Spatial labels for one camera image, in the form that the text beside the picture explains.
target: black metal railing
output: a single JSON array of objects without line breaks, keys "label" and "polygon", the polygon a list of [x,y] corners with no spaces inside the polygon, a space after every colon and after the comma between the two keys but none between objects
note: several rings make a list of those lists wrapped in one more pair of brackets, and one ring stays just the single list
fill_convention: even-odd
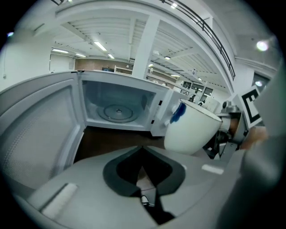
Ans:
[{"label": "black metal railing", "polygon": [[180,1],[172,1],[172,0],[159,0],[162,3],[168,4],[172,6],[173,4],[177,4],[177,6],[174,9],[179,10],[183,14],[185,14],[188,18],[190,18],[192,21],[194,21],[198,26],[201,27],[201,29],[209,36],[209,38],[213,41],[215,46],[219,49],[220,54],[223,56],[223,59],[227,63],[228,70],[231,74],[232,80],[234,80],[234,77],[236,76],[233,66],[231,64],[231,61],[227,55],[227,52],[225,51],[225,48],[223,47],[222,43],[218,39],[218,37],[215,35],[214,31],[209,27],[205,21],[198,16],[192,9],[190,9],[188,6],[186,6],[184,3]]}]

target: fluorescent light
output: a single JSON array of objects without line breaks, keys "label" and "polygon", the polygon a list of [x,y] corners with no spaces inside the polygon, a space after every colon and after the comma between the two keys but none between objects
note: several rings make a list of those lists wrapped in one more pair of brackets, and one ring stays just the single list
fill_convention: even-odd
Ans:
[{"label": "fluorescent light", "polygon": [[96,44],[98,47],[100,47],[103,51],[107,51],[107,49],[104,48],[99,42],[96,41],[95,44]]},{"label": "fluorescent light", "polygon": [[113,57],[111,54],[108,54],[108,56],[109,56],[111,59],[114,59],[114,57]]},{"label": "fluorescent light", "polygon": [[68,53],[68,51],[64,51],[64,50],[60,50],[60,49],[56,49],[56,48],[53,48],[52,51],[62,52],[62,53]]},{"label": "fluorescent light", "polygon": [[173,3],[173,5],[171,5],[172,9],[175,9],[178,5],[176,3]]},{"label": "fluorescent light", "polygon": [[266,42],[264,41],[259,41],[256,44],[256,47],[260,50],[260,51],[266,51],[268,49],[268,45]]},{"label": "fluorescent light", "polygon": [[79,53],[76,53],[76,55],[78,55],[80,57],[86,57],[85,55],[82,55],[82,54],[79,54]]},{"label": "fluorescent light", "polygon": [[261,86],[262,86],[261,81],[256,81],[255,84],[256,84],[258,87],[261,87]]},{"label": "fluorescent light", "polygon": [[14,32],[7,33],[7,37],[11,37],[13,34]]}]

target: blue mark on cup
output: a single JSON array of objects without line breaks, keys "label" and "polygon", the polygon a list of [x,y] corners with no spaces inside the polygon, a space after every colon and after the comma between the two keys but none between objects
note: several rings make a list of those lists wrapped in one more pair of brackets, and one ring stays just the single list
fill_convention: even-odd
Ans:
[{"label": "blue mark on cup", "polygon": [[180,119],[180,117],[185,113],[186,108],[187,108],[186,104],[181,102],[178,109],[176,110],[176,112],[171,117],[170,123],[178,121]]}]

